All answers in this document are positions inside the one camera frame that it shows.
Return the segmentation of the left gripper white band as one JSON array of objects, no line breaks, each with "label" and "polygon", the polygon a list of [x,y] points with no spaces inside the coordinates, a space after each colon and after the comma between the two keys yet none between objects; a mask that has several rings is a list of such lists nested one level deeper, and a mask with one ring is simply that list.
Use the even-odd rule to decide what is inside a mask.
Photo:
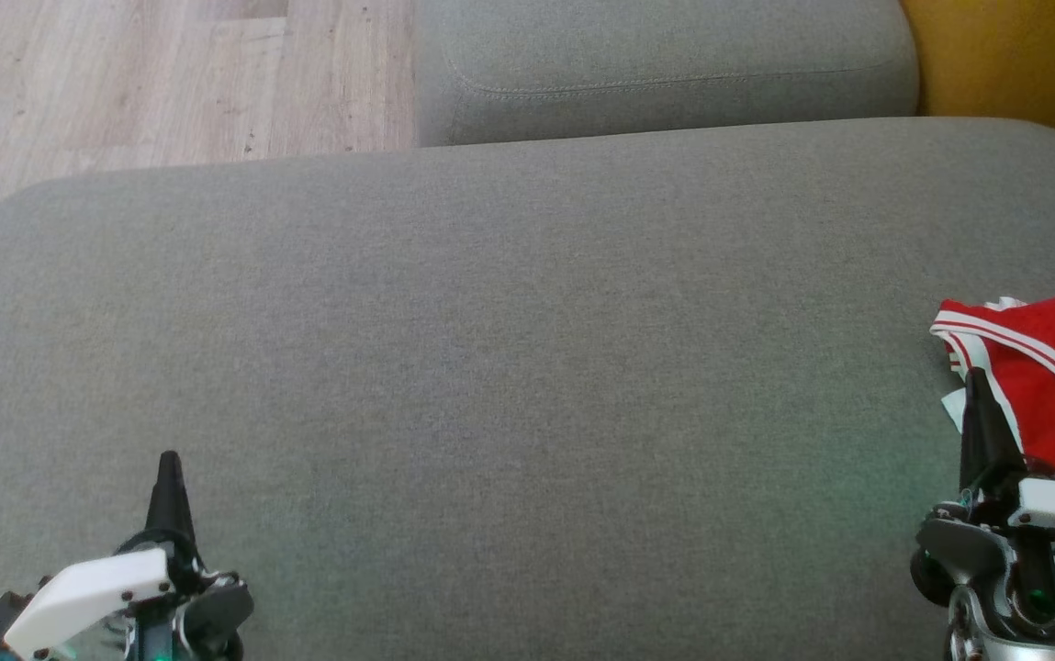
[{"label": "left gripper white band", "polygon": [[[146,540],[196,551],[183,460],[159,456]],[[24,599],[4,626],[9,661],[72,661],[68,643],[104,623],[121,628],[121,661],[242,661],[241,628],[254,613],[239,575],[208,572],[200,561],[146,548],[70,565]]]}]

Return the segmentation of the red jersey white sleeves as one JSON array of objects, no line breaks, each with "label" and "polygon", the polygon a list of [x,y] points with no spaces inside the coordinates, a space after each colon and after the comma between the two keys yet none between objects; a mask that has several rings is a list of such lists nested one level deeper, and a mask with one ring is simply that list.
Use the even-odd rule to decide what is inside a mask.
[{"label": "red jersey white sleeves", "polygon": [[983,305],[947,298],[929,331],[962,380],[968,369],[983,369],[1019,449],[1055,469],[1055,297]]}]

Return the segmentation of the large grey sofa seat cushion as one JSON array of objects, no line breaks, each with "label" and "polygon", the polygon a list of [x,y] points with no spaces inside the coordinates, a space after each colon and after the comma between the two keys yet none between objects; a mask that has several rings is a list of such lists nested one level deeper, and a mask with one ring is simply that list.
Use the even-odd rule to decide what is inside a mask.
[{"label": "large grey sofa seat cushion", "polygon": [[183,456],[247,661],[934,661],[944,298],[1055,297],[1055,130],[863,118],[0,202],[0,595]]}]

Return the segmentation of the yellow cushion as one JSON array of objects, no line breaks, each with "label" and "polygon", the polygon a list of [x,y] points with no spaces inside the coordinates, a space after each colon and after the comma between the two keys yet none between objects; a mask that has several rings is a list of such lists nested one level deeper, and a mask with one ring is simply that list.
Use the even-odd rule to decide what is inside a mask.
[{"label": "yellow cushion", "polygon": [[902,0],[922,116],[1055,129],[1055,0]]}]

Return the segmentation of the grey sofa back cushion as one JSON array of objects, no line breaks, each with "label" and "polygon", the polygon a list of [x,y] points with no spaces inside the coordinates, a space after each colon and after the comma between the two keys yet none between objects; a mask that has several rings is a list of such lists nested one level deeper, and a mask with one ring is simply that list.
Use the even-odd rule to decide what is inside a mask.
[{"label": "grey sofa back cushion", "polygon": [[900,0],[418,0],[418,145],[913,116]]}]

